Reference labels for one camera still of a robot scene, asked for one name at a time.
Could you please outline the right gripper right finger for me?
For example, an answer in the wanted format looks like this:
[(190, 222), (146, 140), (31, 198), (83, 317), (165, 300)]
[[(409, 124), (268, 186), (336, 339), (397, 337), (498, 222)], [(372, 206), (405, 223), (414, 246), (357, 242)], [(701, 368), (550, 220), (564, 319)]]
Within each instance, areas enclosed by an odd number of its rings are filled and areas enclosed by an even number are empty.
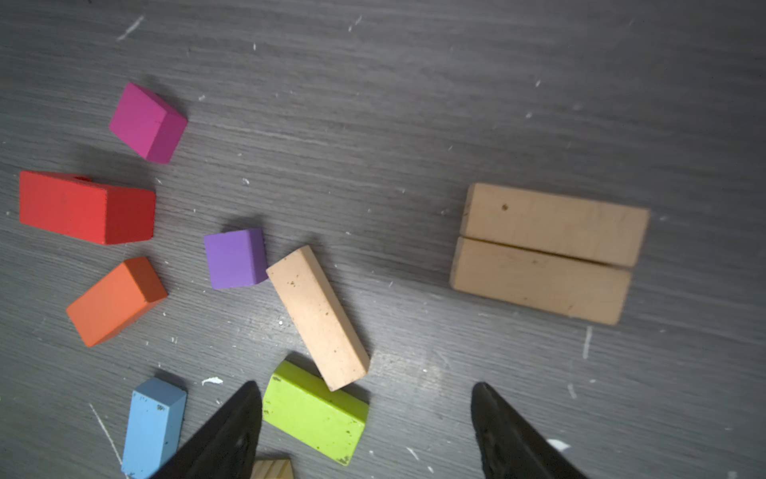
[(474, 385), (471, 416), (487, 478), (586, 479), (490, 384)]

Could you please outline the natural wood long block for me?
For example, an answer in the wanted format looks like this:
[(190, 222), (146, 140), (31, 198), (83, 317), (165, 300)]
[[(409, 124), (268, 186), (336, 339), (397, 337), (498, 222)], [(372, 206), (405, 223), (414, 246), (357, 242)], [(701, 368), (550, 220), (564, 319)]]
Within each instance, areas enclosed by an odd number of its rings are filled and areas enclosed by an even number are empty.
[(467, 195), (463, 237), (584, 261), (634, 267), (650, 211), (476, 183)]

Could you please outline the red rectangular block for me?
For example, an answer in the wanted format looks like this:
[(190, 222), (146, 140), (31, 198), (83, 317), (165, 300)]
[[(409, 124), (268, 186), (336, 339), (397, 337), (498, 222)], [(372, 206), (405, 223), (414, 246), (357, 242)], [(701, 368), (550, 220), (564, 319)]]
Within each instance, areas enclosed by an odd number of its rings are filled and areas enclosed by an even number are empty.
[(40, 230), (90, 241), (121, 245), (154, 236), (154, 192), (93, 182), (52, 172), (19, 175), (19, 219)]

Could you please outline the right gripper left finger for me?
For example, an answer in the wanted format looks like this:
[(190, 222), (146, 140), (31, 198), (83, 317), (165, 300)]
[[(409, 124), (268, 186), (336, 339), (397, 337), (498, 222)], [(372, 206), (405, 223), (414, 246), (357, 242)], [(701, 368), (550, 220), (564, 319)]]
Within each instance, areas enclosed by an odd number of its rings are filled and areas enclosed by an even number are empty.
[(250, 380), (154, 476), (251, 478), (261, 421), (261, 392)]

